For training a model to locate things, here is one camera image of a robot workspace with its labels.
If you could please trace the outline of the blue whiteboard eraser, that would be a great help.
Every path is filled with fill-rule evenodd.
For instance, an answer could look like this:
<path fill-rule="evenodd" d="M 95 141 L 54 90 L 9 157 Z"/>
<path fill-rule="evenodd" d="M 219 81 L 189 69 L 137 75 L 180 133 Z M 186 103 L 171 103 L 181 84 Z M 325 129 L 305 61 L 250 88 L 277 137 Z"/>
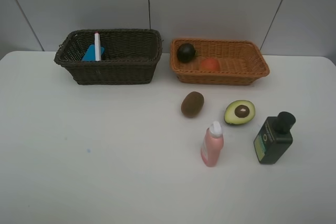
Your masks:
<path fill-rule="evenodd" d="M 100 58 L 99 61 L 102 60 L 102 55 L 104 53 L 104 48 L 101 47 L 100 48 Z M 95 50 L 95 45 L 92 44 L 89 46 L 89 48 L 87 49 L 86 53 L 84 54 L 83 58 L 81 61 L 98 61 L 98 59 L 96 59 L 96 50 Z"/>

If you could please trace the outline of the dark mangosteen fruit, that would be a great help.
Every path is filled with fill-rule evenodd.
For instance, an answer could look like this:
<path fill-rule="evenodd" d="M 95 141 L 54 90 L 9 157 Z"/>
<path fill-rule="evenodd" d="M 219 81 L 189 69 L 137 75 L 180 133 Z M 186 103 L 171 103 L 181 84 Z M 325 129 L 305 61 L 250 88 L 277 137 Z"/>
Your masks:
<path fill-rule="evenodd" d="M 177 49 L 177 59 L 179 62 L 188 63 L 196 57 L 196 50 L 190 43 L 184 43 Z"/>

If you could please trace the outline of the brown kiwi fruit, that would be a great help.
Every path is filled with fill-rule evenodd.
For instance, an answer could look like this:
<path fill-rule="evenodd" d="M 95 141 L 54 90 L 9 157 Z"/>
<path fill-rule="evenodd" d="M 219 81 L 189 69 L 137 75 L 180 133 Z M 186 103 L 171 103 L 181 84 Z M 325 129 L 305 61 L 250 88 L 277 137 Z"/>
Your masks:
<path fill-rule="evenodd" d="M 204 96 L 196 91 L 189 93 L 181 104 L 181 112 L 187 118 L 198 116 L 204 105 Z"/>

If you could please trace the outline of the orange wicker basket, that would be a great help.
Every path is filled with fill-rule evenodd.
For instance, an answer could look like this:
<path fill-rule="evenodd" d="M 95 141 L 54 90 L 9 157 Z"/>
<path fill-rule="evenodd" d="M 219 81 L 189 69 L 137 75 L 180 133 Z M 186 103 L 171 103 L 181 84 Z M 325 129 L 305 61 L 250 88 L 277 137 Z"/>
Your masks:
<path fill-rule="evenodd" d="M 196 50 L 196 57 L 182 63 L 177 51 L 188 43 Z M 174 39 L 170 67 L 181 82 L 189 84 L 248 86 L 270 74 L 259 48 L 247 40 Z"/>

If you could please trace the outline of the orange bread bun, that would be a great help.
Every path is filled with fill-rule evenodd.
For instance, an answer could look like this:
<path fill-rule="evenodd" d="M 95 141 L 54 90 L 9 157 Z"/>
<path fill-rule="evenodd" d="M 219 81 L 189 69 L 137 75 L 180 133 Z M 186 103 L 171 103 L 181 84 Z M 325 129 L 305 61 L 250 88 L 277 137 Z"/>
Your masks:
<path fill-rule="evenodd" d="M 219 72 L 221 70 L 221 66 L 216 58 L 206 58 L 200 63 L 199 69 L 201 71 Z"/>

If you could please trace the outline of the halved avocado with pit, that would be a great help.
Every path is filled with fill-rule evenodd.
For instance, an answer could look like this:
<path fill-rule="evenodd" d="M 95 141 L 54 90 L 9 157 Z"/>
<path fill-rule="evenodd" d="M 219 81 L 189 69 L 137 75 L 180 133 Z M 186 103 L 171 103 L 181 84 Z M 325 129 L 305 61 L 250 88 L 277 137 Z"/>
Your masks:
<path fill-rule="evenodd" d="M 255 106 L 248 100 L 237 100 L 228 105 L 224 121 L 229 125 L 243 125 L 250 122 L 256 114 Z"/>

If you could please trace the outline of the dark brown wicker basket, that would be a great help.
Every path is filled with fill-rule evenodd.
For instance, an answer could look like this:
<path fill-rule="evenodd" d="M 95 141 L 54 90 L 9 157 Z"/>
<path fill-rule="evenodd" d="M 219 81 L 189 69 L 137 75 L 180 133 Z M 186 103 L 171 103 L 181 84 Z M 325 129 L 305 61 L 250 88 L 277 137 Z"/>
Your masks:
<path fill-rule="evenodd" d="M 71 32 L 56 52 L 54 62 L 80 85 L 147 84 L 162 54 L 162 39 L 154 29 L 98 29 L 102 58 L 84 61 L 94 43 L 94 29 Z"/>

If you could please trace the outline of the white pink-tipped marker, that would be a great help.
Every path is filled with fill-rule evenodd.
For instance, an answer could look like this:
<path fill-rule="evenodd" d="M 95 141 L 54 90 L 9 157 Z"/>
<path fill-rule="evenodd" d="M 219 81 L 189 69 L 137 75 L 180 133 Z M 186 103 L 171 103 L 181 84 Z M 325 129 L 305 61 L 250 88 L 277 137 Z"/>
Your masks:
<path fill-rule="evenodd" d="M 101 45 L 100 45 L 100 34 L 95 32 L 94 34 L 95 43 L 95 61 L 101 61 Z"/>

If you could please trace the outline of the dark green bottle black cap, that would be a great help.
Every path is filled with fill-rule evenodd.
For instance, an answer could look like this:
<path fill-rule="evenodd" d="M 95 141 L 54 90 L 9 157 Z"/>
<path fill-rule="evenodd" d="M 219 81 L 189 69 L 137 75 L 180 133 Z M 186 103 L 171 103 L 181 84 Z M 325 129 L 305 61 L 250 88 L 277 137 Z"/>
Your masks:
<path fill-rule="evenodd" d="M 260 164 L 275 164 L 293 143 L 291 128 L 296 118 L 289 112 L 269 116 L 254 139 L 254 149 Z"/>

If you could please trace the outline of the pink lotion bottle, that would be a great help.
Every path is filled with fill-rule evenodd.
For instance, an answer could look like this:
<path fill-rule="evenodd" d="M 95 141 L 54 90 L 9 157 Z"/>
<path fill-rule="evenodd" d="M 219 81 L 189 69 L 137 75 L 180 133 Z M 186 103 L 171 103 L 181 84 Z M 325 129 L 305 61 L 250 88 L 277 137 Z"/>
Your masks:
<path fill-rule="evenodd" d="M 223 146 L 224 137 L 221 124 L 214 121 L 206 130 L 201 147 L 201 157 L 206 166 L 214 167 L 217 164 Z"/>

